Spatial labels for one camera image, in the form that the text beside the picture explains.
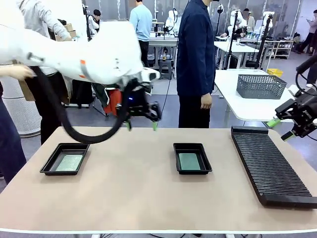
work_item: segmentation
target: light blue sweater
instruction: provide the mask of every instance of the light blue sweater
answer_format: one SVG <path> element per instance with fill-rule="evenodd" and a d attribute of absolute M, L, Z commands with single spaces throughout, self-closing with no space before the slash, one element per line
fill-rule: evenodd
<path fill-rule="evenodd" d="M 152 28 L 152 13 L 142 5 L 132 9 L 130 14 L 130 22 L 133 24 L 135 32 L 140 41 L 149 41 Z"/>

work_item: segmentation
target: black rack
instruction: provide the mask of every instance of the black rack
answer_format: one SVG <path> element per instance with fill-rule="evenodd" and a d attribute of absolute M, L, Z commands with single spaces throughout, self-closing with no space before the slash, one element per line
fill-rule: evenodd
<path fill-rule="evenodd" d="M 231 136 L 262 205 L 317 208 L 296 172 L 262 127 L 231 128 Z"/>

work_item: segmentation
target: floor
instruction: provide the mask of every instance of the floor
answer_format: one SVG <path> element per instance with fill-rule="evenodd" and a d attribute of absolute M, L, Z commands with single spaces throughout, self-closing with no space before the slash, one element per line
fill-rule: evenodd
<path fill-rule="evenodd" d="M 295 68 L 302 62 L 308 59 L 307 55 L 296 55 L 291 54 L 289 60 L 276 59 L 271 62 L 271 67 L 279 68 L 284 71 L 282 79 L 290 84 L 294 84 L 295 80 Z M 162 120 L 159 122 L 158 127 L 177 127 L 178 126 L 178 109 L 179 102 L 176 91 L 176 80 L 171 81 L 162 79 L 154 84 L 153 95 L 150 101 L 158 101 L 163 106 L 167 89 L 168 96 L 163 111 Z M 220 99 L 217 96 L 218 92 L 215 89 L 215 93 L 212 95 L 213 107 L 211 109 L 211 122 L 210 128 L 223 128 L 224 127 L 224 116 L 226 109 L 226 101 Z M 112 126 L 115 118 L 109 116 L 105 118 L 95 109 L 67 109 L 71 124 L 74 126 Z M 243 125 L 244 122 L 238 120 L 233 113 L 230 114 L 229 123 L 232 125 Z M 151 127 L 152 123 L 144 118 L 133 118 L 132 127 L 147 126 Z M 264 126 L 261 122 L 248 121 L 245 126 Z M 282 123 L 278 125 L 275 130 L 280 134 L 288 132 L 292 127 L 291 123 Z M 313 137 L 317 138 L 317 132 L 312 134 Z M 317 147 L 316 142 L 309 138 L 293 138 L 289 140 L 289 143 L 295 147 L 307 160 L 307 162 L 317 171 Z M 40 137 L 32 137 L 22 139 L 22 146 L 27 159 L 29 160 L 32 155 L 40 147 Z M 0 192 L 5 188 L 4 181 L 0 181 Z M 162 235 L 165 238 L 178 238 L 179 235 Z M 14 234 L 0 232 L 0 238 L 71 238 L 72 235 L 32 235 L 32 234 Z M 111 238 L 149 238 L 148 235 L 111 235 Z M 204 238 L 224 238 L 224 235 L 203 235 Z M 316 238 L 317 233 L 309 234 L 292 234 L 292 235 L 263 235 L 263 238 Z M 195 238 L 193 235 L 186 235 L 185 238 Z"/>

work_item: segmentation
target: white wall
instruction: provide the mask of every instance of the white wall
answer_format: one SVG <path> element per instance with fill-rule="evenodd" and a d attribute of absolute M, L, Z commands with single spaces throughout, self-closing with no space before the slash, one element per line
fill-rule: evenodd
<path fill-rule="evenodd" d="M 86 19 L 81 0 L 46 0 L 52 13 L 71 23 L 78 36 L 87 39 Z"/>
<path fill-rule="evenodd" d="M 302 8 L 298 20 L 296 31 L 301 34 L 301 41 L 304 41 L 309 33 L 309 24 L 307 18 L 313 20 L 314 10 L 317 9 L 317 0 L 302 0 Z"/>

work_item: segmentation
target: glass wall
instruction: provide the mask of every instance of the glass wall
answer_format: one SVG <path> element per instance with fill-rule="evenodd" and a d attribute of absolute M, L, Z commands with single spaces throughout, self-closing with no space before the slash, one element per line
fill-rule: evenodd
<path fill-rule="evenodd" d="M 94 9 L 102 12 L 102 20 L 127 19 L 135 6 L 135 0 L 85 0 L 89 6 L 90 14 Z M 151 11 L 153 18 L 156 17 L 155 9 L 158 11 L 158 22 L 166 22 L 168 12 L 175 7 L 178 16 L 185 10 L 188 0 L 143 0 L 144 5 Z M 224 6 L 224 12 L 220 15 L 217 8 L 220 4 Z M 262 20 L 264 11 L 274 11 L 273 28 L 269 32 L 271 36 L 285 37 L 294 34 L 297 13 L 301 0 L 221 0 L 212 2 L 210 7 L 211 23 L 216 31 L 218 18 L 218 35 L 222 34 L 230 24 L 230 13 L 233 10 L 244 10 L 248 8 L 255 21 Z"/>

